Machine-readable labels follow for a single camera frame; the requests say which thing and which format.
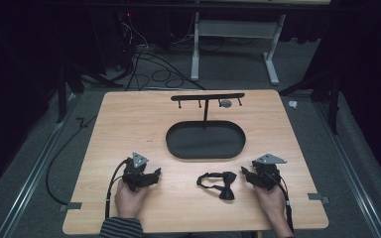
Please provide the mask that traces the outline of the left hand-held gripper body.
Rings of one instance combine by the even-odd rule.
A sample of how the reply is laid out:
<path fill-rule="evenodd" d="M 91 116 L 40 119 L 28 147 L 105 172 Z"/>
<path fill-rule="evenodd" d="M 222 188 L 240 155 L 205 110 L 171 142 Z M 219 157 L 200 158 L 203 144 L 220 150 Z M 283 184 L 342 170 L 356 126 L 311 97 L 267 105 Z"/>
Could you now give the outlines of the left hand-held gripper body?
<path fill-rule="evenodd" d="M 130 190 L 136 191 L 139 187 L 147 186 L 148 178 L 144 174 L 147 163 L 148 159 L 137 152 L 133 152 L 132 157 L 127 160 L 122 179 Z"/>

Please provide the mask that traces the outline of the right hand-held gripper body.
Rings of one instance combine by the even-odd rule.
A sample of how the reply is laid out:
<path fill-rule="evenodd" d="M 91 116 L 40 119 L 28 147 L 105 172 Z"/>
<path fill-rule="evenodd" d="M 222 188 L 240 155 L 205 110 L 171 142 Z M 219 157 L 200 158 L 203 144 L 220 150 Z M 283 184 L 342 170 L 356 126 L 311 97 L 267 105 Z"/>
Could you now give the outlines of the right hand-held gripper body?
<path fill-rule="evenodd" d="M 285 159 L 279 158 L 272 154 L 265 154 L 252 162 L 256 175 L 254 184 L 256 186 L 271 190 L 275 185 L 281 182 L 278 164 L 285 164 Z"/>

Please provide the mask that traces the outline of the black bow tie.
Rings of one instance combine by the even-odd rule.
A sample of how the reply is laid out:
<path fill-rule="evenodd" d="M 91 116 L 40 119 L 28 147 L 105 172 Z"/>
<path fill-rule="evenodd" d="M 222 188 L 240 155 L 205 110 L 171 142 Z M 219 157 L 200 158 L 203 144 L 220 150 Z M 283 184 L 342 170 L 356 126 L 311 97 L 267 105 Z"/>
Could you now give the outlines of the black bow tie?
<path fill-rule="evenodd" d="M 233 172 L 223 172 L 223 173 L 205 173 L 199 176 L 196 180 L 196 184 L 203 188 L 214 188 L 220 191 L 219 198 L 222 200 L 234 200 L 235 195 L 231 189 L 231 185 L 236 180 L 237 174 Z M 223 185 L 204 185 L 202 181 L 204 179 L 222 179 Z"/>

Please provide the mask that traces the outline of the black hook rack with tray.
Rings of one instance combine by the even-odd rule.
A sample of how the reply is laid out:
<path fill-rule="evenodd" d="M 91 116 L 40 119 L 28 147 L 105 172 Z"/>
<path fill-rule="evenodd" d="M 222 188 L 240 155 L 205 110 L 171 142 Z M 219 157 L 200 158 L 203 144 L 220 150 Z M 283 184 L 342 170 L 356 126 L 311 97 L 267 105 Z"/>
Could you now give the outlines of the black hook rack with tray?
<path fill-rule="evenodd" d="M 204 107 L 202 120 L 178 122 L 168 130 L 166 143 L 169 152 L 184 160 L 238 156 L 246 144 L 245 132 L 231 121 L 209 120 L 208 108 L 211 100 L 217 100 L 220 107 L 224 107 L 230 99 L 236 99 L 242 105 L 241 98 L 244 96 L 243 92 L 172 96 L 171 100 L 177 101 L 179 107 L 182 107 L 183 101 L 197 101 L 198 106 L 204 102 Z"/>

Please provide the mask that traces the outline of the person's right hand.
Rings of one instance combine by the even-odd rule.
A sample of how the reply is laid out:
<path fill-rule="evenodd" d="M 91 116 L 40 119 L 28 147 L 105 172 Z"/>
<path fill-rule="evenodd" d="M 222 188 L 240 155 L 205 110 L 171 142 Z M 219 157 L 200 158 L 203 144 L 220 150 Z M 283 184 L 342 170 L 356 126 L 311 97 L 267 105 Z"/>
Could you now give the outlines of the person's right hand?
<path fill-rule="evenodd" d="M 285 219 L 285 198 L 283 192 L 277 185 L 270 190 L 255 186 L 254 190 L 261 209 L 269 221 Z"/>

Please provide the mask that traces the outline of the person's left hand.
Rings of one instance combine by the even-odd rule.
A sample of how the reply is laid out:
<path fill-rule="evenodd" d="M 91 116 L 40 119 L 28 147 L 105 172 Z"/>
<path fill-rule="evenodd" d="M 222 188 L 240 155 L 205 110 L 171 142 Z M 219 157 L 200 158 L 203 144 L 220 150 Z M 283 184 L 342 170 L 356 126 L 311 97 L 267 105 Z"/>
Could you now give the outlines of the person's left hand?
<path fill-rule="evenodd" d="M 136 218 L 141 210 L 145 196 L 149 188 L 141 187 L 132 191 L 122 180 L 118 183 L 115 204 L 119 218 Z"/>

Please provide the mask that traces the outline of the grey tape strip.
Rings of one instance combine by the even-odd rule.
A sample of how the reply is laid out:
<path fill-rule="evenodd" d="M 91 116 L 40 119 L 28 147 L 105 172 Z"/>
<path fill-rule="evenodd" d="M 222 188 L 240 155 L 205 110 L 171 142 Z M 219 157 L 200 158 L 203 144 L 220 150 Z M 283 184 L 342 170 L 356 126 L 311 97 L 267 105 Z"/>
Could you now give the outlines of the grey tape strip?
<path fill-rule="evenodd" d="M 323 196 L 321 193 L 308 193 L 309 200 L 318 200 L 322 204 L 329 204 L 330 200 L 327 196 Z"/>
<path fill-rule="evenodd" d="M 66 212 L 68 210 L 80 210 L 82 206 L 81 202 L 69 202 L 67 204 L 62 204 L 59 208 L 60 212 Z"/>

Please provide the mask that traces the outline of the black metal stand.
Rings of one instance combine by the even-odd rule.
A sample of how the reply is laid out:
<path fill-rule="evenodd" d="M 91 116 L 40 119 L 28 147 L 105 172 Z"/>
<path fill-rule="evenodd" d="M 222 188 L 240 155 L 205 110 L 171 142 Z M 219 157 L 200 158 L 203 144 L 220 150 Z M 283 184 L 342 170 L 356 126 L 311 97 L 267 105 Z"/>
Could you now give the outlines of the black metal stand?
<path fill-rule="evenodd" d="M 66 88 L 69 87 L 73 93 L 82 93 L 84 86 L 80 77 L 86 75 L 108 87 L 121 88 L 122 84 L 115 83 L 109 79 L 94 73 L 75 63 L 63 63 L 58 73 L 58 99 L 59 118 L 58 123 L 67 116 Z"/>
<path fill-rule="evenodd" d="M 331 131 L 336 134 L 336 117 L 338 112 L 339 77 L 329 71 L 308 77 L 279 91 L 281 96 L 287 96 L 297 90 L 311 89 L 312 102 L 328 101 L 327 121 Z"/>

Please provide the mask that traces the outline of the metal floor rail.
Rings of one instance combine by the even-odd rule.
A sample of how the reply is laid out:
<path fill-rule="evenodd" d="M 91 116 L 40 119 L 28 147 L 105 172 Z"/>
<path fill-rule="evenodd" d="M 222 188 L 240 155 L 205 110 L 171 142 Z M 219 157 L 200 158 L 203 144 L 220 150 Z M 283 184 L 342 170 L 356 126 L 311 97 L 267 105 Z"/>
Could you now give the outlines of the metal floor rail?
<path fill-rule="evenodd" d="M 30 171 L 26 181 L 23 183 L 10 211 L 0 226 L 0 238 L 11 238 L 19 220 L 21 219 L 37 185 L 45 173 L 46 167 L 51 161 L 51 152 L 53 151 L 58 138 L 64 128 L 65 122 L 71 111 L 76 106 L 79 96 L 72 93 L 67 99 L 66 115 L 62 117 L 60 122 L 56 123 L 49 139 L 39 153 L 36 162 Z"/>
<path fill-rule="evenodd" d="M 374 238 L 381 238 L 381 217 L 378 215 L 373 201 L 361 182 L 360 177 L 358 176 L 358 173 L 343 148 L 341 141 L 328 125 L 327 113 L 324 106 L 321 103 L 315 103 L 314 108 L 328 136 L 330 137 L 334 148 L 336 149 L 337 157 L 340 160 L 344 176 L 369 227 L 369 230 Z"/>

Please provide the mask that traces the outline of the white metal desk frame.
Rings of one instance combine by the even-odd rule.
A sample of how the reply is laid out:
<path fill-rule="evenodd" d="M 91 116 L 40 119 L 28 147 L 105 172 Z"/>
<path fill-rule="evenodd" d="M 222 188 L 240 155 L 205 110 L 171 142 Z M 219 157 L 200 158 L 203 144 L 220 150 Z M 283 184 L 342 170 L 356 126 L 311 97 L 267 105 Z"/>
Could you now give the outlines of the white metal desk frame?
<path fill-rule="evenodd" d="M 280 83 L 273 63 L 273 56 L 281 36 L 286 15 L 280 15 L 273 22 L 247 22 L 231 20 L 206 20 L 201 19 L 199 13 L 193 14 L 193 52 L 191 58 L 190 78 L 199 78 L 199 39 L 201 37 L 220 38 L 252 38 L 267 39 L 271 41 L 268 52 L 263 54 L 263 62 L 266 66 L 272 85 Z"/>

